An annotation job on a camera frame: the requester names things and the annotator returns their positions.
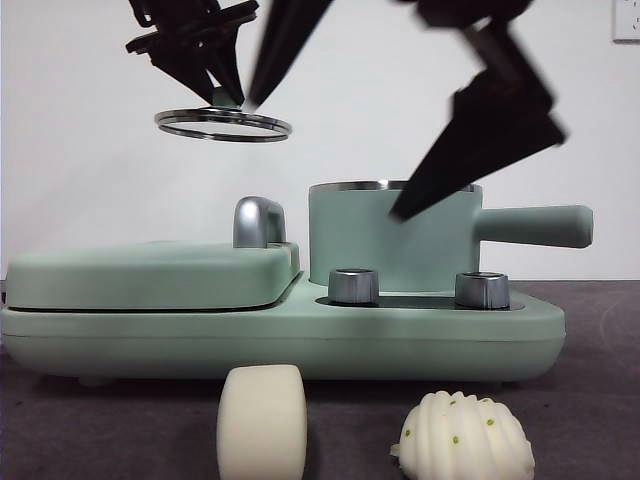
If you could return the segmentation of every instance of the white background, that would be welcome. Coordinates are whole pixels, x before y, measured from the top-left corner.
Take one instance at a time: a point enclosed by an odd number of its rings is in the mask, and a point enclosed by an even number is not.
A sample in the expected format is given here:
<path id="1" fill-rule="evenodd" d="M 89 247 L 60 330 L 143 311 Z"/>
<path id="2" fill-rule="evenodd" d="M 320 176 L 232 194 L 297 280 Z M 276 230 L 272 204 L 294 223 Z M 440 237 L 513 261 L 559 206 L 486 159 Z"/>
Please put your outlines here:
<path id="1" fill-rule="evenodd" d="M 261 19 L 242 27 L 248 85 Z M 339 0 L 259 113 L 291 122 L 286 142 L 206 142 L 156 130 L 160 110 L 202 102 L 124 44 L 146 33 L 126 0 L 5 0 L 2 11 L 2 266 L 19 252 L 158 239 L 230 241 L 245 195 L 285 208 L 307 254 L 307 189 L 408 177 L 478 65 L 413 8 Z M 612 43 L 606 0 L 537 0 L 516 30 L 558 102 L 568 143 L 479 183 L 485 206 L 585 204 L 586 250 L 485 244 L 511 278 L 640 278 L 640 47 Z"/>

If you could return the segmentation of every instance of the wall outlet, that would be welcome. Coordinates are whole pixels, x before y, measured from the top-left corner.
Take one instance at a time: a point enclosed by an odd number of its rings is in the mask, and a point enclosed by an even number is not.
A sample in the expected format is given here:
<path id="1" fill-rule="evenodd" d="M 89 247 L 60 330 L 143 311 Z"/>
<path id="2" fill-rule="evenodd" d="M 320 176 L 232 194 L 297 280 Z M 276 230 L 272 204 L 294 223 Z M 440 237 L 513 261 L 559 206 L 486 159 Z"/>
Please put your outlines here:
<path id="1" fill-rule="evenodd" d="M 613 41 L 640 43 L 640 0 L 613 0 Z"/>

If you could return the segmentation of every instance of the dark gray tabletop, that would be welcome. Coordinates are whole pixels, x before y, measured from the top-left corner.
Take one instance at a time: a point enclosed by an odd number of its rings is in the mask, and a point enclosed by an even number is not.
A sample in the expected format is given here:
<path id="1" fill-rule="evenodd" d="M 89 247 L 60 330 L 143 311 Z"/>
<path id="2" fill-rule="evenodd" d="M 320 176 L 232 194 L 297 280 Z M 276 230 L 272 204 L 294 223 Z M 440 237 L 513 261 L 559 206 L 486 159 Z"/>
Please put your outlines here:
<path id="1" fill-rule="evenodd" d="M 562 307 L 567 342 L 522 383 L 305 382 L 306 480 L 401 479 L 388 455 L 409 409 L 439 389 L 504 402 L 536 478 L 640 478 L 640 282 L 515 282 Z M 217 479 L 222 382 L 120 381 L 87 389 L 2 356 L 2 473 L 27 479 Z"/>

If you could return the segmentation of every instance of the pot handle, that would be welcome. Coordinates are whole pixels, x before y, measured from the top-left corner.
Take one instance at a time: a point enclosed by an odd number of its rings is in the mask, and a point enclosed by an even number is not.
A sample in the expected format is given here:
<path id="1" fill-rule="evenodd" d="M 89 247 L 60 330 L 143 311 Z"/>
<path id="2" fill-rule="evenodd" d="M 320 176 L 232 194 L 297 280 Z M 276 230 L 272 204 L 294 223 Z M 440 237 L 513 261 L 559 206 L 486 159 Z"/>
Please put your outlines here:
<path id="1" fill-rule="evenodd" d="M 593 240 L 593 211 L 583 205 L 480 210 L 479 240 L 584 248 Z"/>
<path id="2" fill-rule="evenodd" d="M 233 248 L 267 248 L 286 242 L 282 205 L 264 197 L 244 197 L 233 217 Z"/>

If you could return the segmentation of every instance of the white cylindrical object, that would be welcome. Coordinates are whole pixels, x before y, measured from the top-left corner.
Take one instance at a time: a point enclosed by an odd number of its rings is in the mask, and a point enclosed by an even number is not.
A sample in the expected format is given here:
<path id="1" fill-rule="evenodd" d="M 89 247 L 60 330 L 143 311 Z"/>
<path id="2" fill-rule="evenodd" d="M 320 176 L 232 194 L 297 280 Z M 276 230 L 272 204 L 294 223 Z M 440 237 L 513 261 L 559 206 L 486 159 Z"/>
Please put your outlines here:
<path id="1" fill-rule="evenodd" d="M 518 419 L 502 403 L 429 393 L 392 447 L 411 480 L 531 480 L 535 462 Z"/>
<path id="2" fill-rule="evenodd" d="M 221 480 L 300 480 L 307 408 L 298 368 L 231 370 L 218 407 L 216 449 Z"/>

